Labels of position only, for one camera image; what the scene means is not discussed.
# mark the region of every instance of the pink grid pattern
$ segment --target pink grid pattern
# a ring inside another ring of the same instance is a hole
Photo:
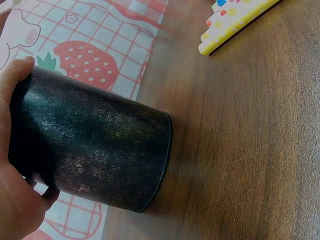
[[[39,194],[43,194],[43,192],[40,190],[38,190],[37,192]],[[73,195],[71,195],[70,200],[68,200],[68,201],[59,198],[57,200],[57,202],[64,204],[64,205],[67,205],[67,211],[66,211],[66,217],[65,217],[64,223],[61,224],[59,222],[52,221],[52,220],[46,219],[46,218],[44,219],[44,222],[46,222],[48,225],[50,225],[56,232],[58,232],[62,237],[66,238],[66,239],[88,240],[91,237],[95,236],[98,228],[101,225],[102,218],[103,218],[103,213],[102,213],[103,210],[102,210],[102,205],[100,203],[94,202],[92,208],[83,207],[80,204],[75,203],[75,196],[73,196]],[[86,230],[82,229],[81,226],[79,226],[79,227],[69,226],[70,215],[71,215],[72,210],[83,211],[83,212],[90,214],[90,220],[89,220],[89,224],[88,224]],[[35,240],[35,239],[51,240],[51,237],[49,237],[49,236],[46,236],[46,235],[45,235],[45,237],[41,236],[41,234],[43,234],[42,232],[43,231],[41,231],[41,230],[37,230],[34,233],[25,237],[23,240]],[[78,235],[78,237],[70,236],[70,233],[76,233]]]
[[[136,12],[131,10],[130,6],[135,0],[105,0],[106,2],[112,3],[117,8],[122,7],[127,15],[135,16],[135,19],[146,20],[155,26],[161,23],[162,15],[166,10],[169,0],[136,0],[143,5],[143,12]]]
[[[52,38],[53,33],[55,32],[55,30],[58,27],[62,27],[64,29],[68,30],[68,31],[71,31],[71,33],[69,34],[69,36],[68,36],[66,41],[70,40],[74,36],[74,34],[77,34],[78,36],[81,36],[84,39],[87,39],[87,41],[86,41],[87,44],[92,44],[92,45],[99,44],[99,47],[103,48],[103,50],[105,52],[108,53],[108,52],[112,51],[113,53],[116,53],[119,56],[120,59],[122,59],[122,60],[117,61],[119,77],[120,77],[119,79],[121,79],[122,81],[125,81],[125,82],[129,82],[129,81],[132,82],[132,84],[133,84],[132,90],[131,90],[130,93],[125,95],[125,97],[130,98],[130,99],[134,99],[135,98],[135,96],[137,95],[137,92],[138,92],[139,85],[141,83],[141,79],[142,79],[144,70],[145,70],[146,65],[147,65],[147,61],[148,61],[151,49],[152,49],[153,40],[155,38],[155,36],[149,30],[147,30],[147,29],[145,29],[145,28],[143,28],[141,26],[138,26],[136,24],[127,23],[127,22],[124,22],[124,21],[121,21],[122,23],[117,28],[117,30],[113,29],[112,27],[108,27],[106,25],[103,25],[103,22],[107,18],[109,18],[109,17],[110,18],[114,18],[114,19],[117,19],[117,18],[115,16],[113,16],[113,14],[110,11],[108,11],[108,9],[104,8],[101,5],[96,5],[96,4],[92,4],[92,3],[86,3],[88,6],[90,6],[90,9],[85,14],[81,14],[79,12],[74,11],[74,8],[78,3],[84,3],[85,4],[85,2],[82,2],[82,1],[78,1],[78,0],[74,1],[74,4],[71,7],[70,6],[63,7],[62,4],[59,5],[59,3],[62,0],[56,1],[55,4],[50,3],[49,0],[35,0],[35,1],[37,2],[37,4],[32,9],[25,9],[24,6],[22,5],[22,7],[20,9],[24,12],[23,18],[26,21],[29,21],[29,19],[32,18],[32,16],[33,17],[37,17],[39,20],[37,22],[35,22],[33,20],[32,23],[33,24],[38,24],[38,25],[41,25],[43,20],[46,20],[48,22],[51,22],[51,23],[55,24],[55,27],[51,30],[51,32],[48,35],[43,35],[43,34],[40,33],[39,38],[43,39],[44,41],[43,41],[42,45],[36,50],[36,52],[40,52],[48,42],[50,42],[50,43],[52,43],[52,44],[54,44],[56,46],[59,44],[58,41],[56,41],[56,40],[54,40]],[[128,4],[129,4],[128,2],[133,2],[133,0],[130,0],[130,1],[119,1],[119,2],[122,4],[122,7],[124,7],[124,6],[128,6]],[[139,2],[145,2],[145,3],[149,2],[148,3],[149,7],[147,8],[146,12],[152,13],[151,11],[156,11],[155,9],[164,10],[163,9],[163,5],[162,5],[162,3],[160,1],[139,0]],[[42,5],[45,5],[45,7],[50,6],[51,9],[47,13],[41,15],[39,13],[36,13],[35,9],[41,8]],[[61,15],[60,19],[52,19],[52,18],[48,17],[48,15],[52,11],[57,11],[57,10],[60,10],[61,12],[62,11],[64,12],[64,14]],[[97,21],[93,20],[92,18],[88,17],[90,15],[90,13],[92,13],[92,12],[94,12],[96,10],[104,11],[106,13],[104,15],[103,19],[100,22],[97,22]],[[81,18],[81,20],[77,22],[76,27],[64,24],[64,22],[66,20],[66,17],[69,14],[75,14],[77,17]],[[82,27],[82,23],[84,21],[86,21],[87,23],[92,23],[92,24],[97,26],[95,28],[95,30],[92,32],[92,34],[87,34],[86,32],[83,31],[84,28]],[[128,25],[130,25],[132,28],[136,29],[136,33],[135,33],[135,36],[133,37],[133,39],[131,37],[128,37],[126,34],[124,34],[126,32],[126,30],[123,29],[123,28],[124,28],[124,26],[128,26]],[[100,29],[105,29],[105,30],[107,30],[107,31],[109,31],[109,32],[111,32],[113,34],[113,38],[111,39],[110,43],[104,43],[103,40],[96,38],[97,31],[100,30]],[[139,41],[137,41],[137,38],[140,36],[141,33],[143,33],[144,36],[148,36],[150,39],[152,39],[151,43],[148,46],[145,46],[144,44],[141,44]],[[119,51],[119,49],[117,49],[117,48],[115,48],[113,46],[115,44],[115,39],[118,36],[121,36],[126,41],[130,41],[129,48],[125,52],[121,52],[121,51]],[[139,49],[141,49],[141,50],[146,52],[143,61],[137,61],[135,58],[131,57],[131,55],[132,55],[131,53],[132,53],[132,48],[133,47],[139,48]],[[17,49],[17,52],[15,53],[14,57],[17,57],[19,55],[20,51],[23,51],[28,55],[34,55],[34,53],[35,53],[35,52],[31,52],[30,50],[28,50],[27,47],[18,46],[17,48],[18,49]],[[126,62],[134,63],[136,65],[136,68],[139,68],[139,72],[137,73],[136,77],[132,77],[132,76],[128,75],[126,73],[126,71],[123,71],[123,67],[126,64]],[[106,89],[106,90],[108,90],[110,92],[113,92],[115,94],[120,94],[118,91],[114,90],[115,84],[116,84],[116,82],[113,83],[111,85],[111,87],[109,89]]]

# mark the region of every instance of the hand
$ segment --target hand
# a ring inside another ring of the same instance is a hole
[[[4,240],[21,240],[35,231],[59,195],[51,188],[39,195],[8,160],[11,96],[34,64],[32,57],[15,59],[0,71],[0,239]]]

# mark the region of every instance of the wood grain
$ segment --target wood grain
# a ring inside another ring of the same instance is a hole
[[[218,49],[209,0],[171,0],[138,100],[174,138],[144,214],[109,208],[108,240],[320,239],[320,1],[284,0]]]

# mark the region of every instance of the finger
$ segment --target finger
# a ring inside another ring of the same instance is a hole
[[[24,59],[15,59],[9,62],[0,71],[0,100],[4,100],[8,106],[12,93],[18,82],[24,80],[35,65],[35,59],[28,56]]]
[[[58,199],[60,191],[57,188],[49,187],[44,194],[42,194],[42,198],[44,200],[45,210],[49,210],[51,206]]]

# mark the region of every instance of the blue block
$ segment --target blue block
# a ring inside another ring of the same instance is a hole
[[[227,1],[226,0],[216,0],[216,2],[218,3],[218,5],[220,7],[222,7]]]

